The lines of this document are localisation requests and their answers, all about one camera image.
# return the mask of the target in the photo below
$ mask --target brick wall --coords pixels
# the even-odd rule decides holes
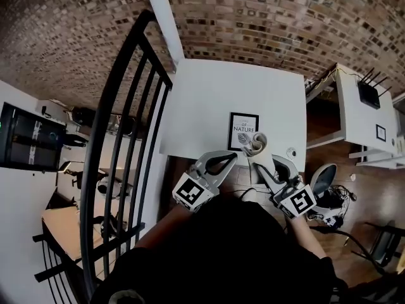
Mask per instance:
[[[170,0],[188,58],[313,77],[334,63],[405,89],[404,0]]]
[[[0,0],[0,80],[37,98],[96,108],[122,42],[146,8],[151,9],[148,0]],[[146,35],[166,70],[173,70],[158,26],[148,25]],[[140,56],[136,51],[116,112]],[[149,71],[144,73],[143,82]]]

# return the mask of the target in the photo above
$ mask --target small framed sign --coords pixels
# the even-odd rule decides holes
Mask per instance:
[[[240,151],[242,147],[250,148],[254,133],[259,130],[259,116],[231,113],[229,123],[228,150]]]
[[[375,131],[377,135],[377,139],[380,139],[381,141],[386,142],[387,141],[387,136],[385,135],[385,129],[382,126],[375,125]]]

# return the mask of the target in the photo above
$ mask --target white desk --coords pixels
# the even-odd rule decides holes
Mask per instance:
[[[230,113],[259,115],[273,154],[292,159],[303,172],[306,103],[302,75],[224,61],[181,60],[163,113],[160,153],[198,159],[227,149]],[[239,156],[239,165],[248,165]]]
[[[356,84],[359,77],[354,75],[358,73],[340,64],[337,67],[336,74],[332,74],[329,80],[332,80],[336,75],[340,108],[340,131],[308,142],[307,149],[345,140],[350,143],[396,154],[397,124],[390,92],[388,91],[380,97],[381,108],[376,110],[360,101]],[[375,88],[379,94],[385,91],[380,85]],[[318,88],[318,91],[311,93],[309,98],[307,98],[307,102],[312,100],[314,95],[319,93],[319,90],[322,90],[322,87]],[[376,125],[385,128],[385,141],[377,139]]]

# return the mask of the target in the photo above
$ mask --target black shirt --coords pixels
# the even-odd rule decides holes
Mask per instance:
[[[329,303],[335,278],[257,203],[218,196],[159,248],[121,256],[91,303],[128,289],[146,303]]]

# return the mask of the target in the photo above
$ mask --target person's arm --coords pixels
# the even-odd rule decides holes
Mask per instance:
[[[290,225],[297,242],[303,248],[312,252],[318,258],[322,259],[327,257],[327,254],[323,250],[319,241],[313,235],[311,229],[309,228],[304,216],[295,218],[294,220],[289,220],[287,223]]]
[[[135,248],[154,248],[188,221],[192,212],[181,205],[176,205],[168,215],[163,217],[135,244]]]

